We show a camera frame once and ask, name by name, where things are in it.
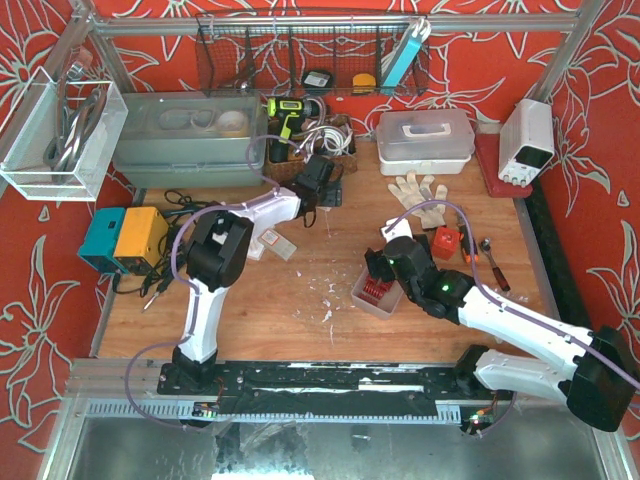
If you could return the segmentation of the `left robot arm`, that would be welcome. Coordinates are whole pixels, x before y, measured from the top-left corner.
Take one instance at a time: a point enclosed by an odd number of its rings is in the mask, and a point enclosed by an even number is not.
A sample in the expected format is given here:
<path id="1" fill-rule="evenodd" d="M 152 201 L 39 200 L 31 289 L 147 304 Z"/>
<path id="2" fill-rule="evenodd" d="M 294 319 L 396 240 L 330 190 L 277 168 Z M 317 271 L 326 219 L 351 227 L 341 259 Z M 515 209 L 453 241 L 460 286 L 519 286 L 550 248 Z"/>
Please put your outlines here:
<path id="1" fill-rule="evenodd" d="M 313 155 L 292 180 L 246 202 L 213 203 L 196 212 L 186 246 L 186 283 L 190 288 L 184 333 L 162 366 L 157 392 L 196 395 L 216 383 L 217 331 L 225 297 L 241 276 L 250 247 L 268 229 L 301 218 L 305 227 L 326 190 L 335 163 Z"/>

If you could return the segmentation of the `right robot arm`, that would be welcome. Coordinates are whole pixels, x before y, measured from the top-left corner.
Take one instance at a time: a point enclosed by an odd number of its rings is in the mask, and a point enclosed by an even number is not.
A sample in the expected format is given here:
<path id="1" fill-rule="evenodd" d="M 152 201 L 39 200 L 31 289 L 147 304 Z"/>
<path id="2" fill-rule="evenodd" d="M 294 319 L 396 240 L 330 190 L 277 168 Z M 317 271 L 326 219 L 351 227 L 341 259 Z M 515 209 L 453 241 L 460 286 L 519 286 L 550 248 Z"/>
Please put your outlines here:
<path id="1" fill-rule="evenodd" d="M 489 290 L 457 270 L 440 269 L 429 245 L 400 236 L 364 255 L 370 275 L 395 281 L 428 315 L 483 331 L 520 350 L 507 355 L 483 345 L 467 348 L 456 365 L 461 390 L 506 390 L 567 406 L 587 425 L 614 432 L 639 387 L 639 370 L 623 336 L 551 319 Z"/>

